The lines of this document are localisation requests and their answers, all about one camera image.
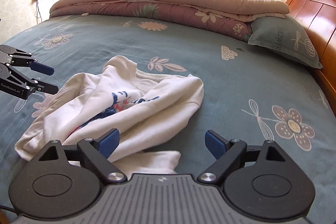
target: headboard panel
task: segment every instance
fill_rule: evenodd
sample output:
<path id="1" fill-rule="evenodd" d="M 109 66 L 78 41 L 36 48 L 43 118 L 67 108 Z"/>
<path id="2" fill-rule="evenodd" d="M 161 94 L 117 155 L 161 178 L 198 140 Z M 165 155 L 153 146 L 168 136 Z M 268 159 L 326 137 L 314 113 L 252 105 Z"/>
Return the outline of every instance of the headboard panel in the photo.
<path id="1" fill-rule="evenodd" d="M 336 115 L 336 0 L 287 0 L 290 15 L 306 30 L 323 66 L 311 73 Z"/>

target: bed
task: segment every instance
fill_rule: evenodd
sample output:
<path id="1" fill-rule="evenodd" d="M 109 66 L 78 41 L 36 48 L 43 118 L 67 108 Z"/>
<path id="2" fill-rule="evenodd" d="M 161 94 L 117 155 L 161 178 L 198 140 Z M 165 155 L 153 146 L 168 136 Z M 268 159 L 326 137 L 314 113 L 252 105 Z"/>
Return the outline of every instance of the bed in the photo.
<path id="1" fill-rule="evenodd" d="M 250 145 L 274 139 L 315 185 L 316 197 L 308 219 L 313 223 L 334 223 L 336 0 L 288 0 L 287 4 L 291 15 L 307 31 L 323 69 L 307 69 L 265 48 L 248 45 L 243 31 L 240 33 L 242 28 L 236 28 L 235 39 L 170 19 L 158 20 L 155 9 L 150 11 L 151 19 L 144 17 L 144 11 L 135 13 L 135 17 L 92 13 L 81 16 L 80 10 L 69 15 L 54 13 L 49 20 L 19 33 L 6 44 L 32 52 L 39 62 L 54 67 L 51 77 L 24 68 L 21 71 L 59 87 L 76 73 L 101 73 L 103 65 L 115 55 L 129 58 L 145 72 L 201 78 L 201 108 L 178 135 L 149 151 L 178 150 L 181 158 L 176 171 L 198 175 L 214 162 L 204 146 L 208 129 Z M 206 11 L 197 16 L 205 21 L 214 17 Z M 3 205 L 11 205 L 8 186 L 25 164 L 14 151 L 14 144 L 51 99 L 51 95 L 43 93 L 34 93 L 27 101 L 0 94 Z M 274 106 L 284 115 L 295 111 L 301 117 L 300 126 L 313 130 L 309 146 L 277 133 L 275 125 L 280 120 Z"/>

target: bed sheet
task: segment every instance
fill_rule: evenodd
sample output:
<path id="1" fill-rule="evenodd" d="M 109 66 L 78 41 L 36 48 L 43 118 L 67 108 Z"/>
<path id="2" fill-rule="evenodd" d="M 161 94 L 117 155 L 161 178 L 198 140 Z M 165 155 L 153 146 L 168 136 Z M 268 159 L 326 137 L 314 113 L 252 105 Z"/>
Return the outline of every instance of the bed sheet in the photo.
<path id="1" fill-rule="evenodd" d="M 250 145 L 274 139 L 307 173 L 316 188 L 308 218 L 336 220 L 336 118 L 304 66 L 264 48 L 179 24 L 131 17 L 55 17 L 6 42 L 32 52 L 55 68 L 53 76 L 21 68 L 61 87 L 79 72 L 101 73 L 115 55 L 153 73 L 192 74 L 204 82 L 201 108 L 177 136 L 150 150 L 178 150 L 179 173 L 198 175 L 215 161 L 204 145 L 212 129 Z M 0 94 L 0 200 L 10 205 L 8 186 L 24 161 L 14 144 L 52 98 L 35 93 L 27 101 Z"/>

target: green leaf print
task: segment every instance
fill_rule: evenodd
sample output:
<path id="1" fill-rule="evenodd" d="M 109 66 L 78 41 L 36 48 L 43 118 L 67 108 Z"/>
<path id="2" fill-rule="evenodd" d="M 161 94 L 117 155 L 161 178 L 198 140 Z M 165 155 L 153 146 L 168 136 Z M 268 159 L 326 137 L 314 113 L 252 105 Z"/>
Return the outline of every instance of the green leaf print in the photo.
<path id="1" fill-rule="evenodd" d="M 145 4 L 143 7 L 133 11 L 135 17 L 146 17 L 158 19 L 158 8 L 157 4 Z"/>

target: flower center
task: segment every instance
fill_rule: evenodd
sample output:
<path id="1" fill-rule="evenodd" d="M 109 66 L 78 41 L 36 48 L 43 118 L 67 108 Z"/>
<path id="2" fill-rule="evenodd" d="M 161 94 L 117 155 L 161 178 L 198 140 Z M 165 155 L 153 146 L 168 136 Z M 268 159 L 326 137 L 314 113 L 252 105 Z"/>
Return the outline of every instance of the flower center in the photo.
<path id="1" fill-rule="evenodd" d="M 57 42 L 60 42 L 62 40 L 61 37 L 57 37 L 55 39 L 52 40 L 53 43 L 57 43 Z"/>
<path id="2" fill-rule="evenodd" d="M 301 128 L 300 128 L 300 125 L 297 122 L 295 122 L 293 120 L 288 120 L 287 124 L 288 124 L 289 128 L 291 130 L 293 130 L 295 133 L 300 133 Z"/>

